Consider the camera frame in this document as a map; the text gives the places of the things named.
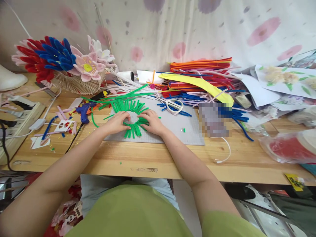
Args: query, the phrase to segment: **white lamp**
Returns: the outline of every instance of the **white lamp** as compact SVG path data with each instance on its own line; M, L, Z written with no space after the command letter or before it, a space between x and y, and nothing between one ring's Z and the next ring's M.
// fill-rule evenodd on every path
M27 77L15 74L0 65L0 92L19 88L27 83Z

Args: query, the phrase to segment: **hand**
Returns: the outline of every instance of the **hand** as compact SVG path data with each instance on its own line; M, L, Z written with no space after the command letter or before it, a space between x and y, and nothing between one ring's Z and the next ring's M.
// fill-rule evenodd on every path
M153 134L156 134L161 137L168 131L168 129L162 124L162 122L158 118L157 113L153 110L145 110L137 117L147 119L147 121L149 122L149 126L146 124L141 124L141 126Z
M131 127L123 125L124 119L131 121L131 115L126 111L117 112L112 118L109 119L106 124L100 128L106 133L106 135L111 135L131 129Z

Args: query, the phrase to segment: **flower bouquet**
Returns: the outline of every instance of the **flower bouquet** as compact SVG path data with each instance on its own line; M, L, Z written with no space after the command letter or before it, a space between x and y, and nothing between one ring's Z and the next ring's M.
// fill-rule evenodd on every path
M115 71L117 65L110 63L115 58L108 49L102 51L100 41L88 36L88 43L90 53L83 55L67 39L26 39L15 45L18 51L12 60L36 73L37 82L46 80L72 93L94 94L100 90L106 72Z

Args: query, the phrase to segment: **red flower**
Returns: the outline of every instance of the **red flower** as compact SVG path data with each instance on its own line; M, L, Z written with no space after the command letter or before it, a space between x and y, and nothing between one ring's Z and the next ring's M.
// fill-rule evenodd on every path
M28 72L36 73L36 81L41 82L44 80L47 80L48 82L51 82L51 80L54 78L54 70L45 68L45 65L49 65L49 63L45 60L39 57L37 53L35 53L35 50L44 50L42 44L48 44L51 45L48 36L45 36L45 41L41 40L32 40L28 39L27 45L31 48L25 48L22 46L17 46L17 49L21 51L23 54L25 54L27 57L20 57L20 59L27 64L25 65L25 69Z

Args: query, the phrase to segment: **cutting mat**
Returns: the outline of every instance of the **cutting mat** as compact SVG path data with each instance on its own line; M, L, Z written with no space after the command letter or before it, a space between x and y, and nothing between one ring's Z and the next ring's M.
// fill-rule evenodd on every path
M157 104L161 103L158 100L151 100L143 97L136 98L136 102L139 100L142 103L145 103L144 108L150 108L157 112L158 116L161 117L162 123L171 130L185 145L205 145L204 138L199 129L198 118L194 108L191 106L184 106L183 111L192 115L192 117L187 117L183 115L172 115L167 110L161 111L161 107ZM134 123L138 120L137 114L129 112L131 115L131 122ZM146 132L140 128L142 136L133 139L124 138L125 131L107 136L105 141L119 141L119 142L141 142L141 143L163 143L162 139L150 132Z

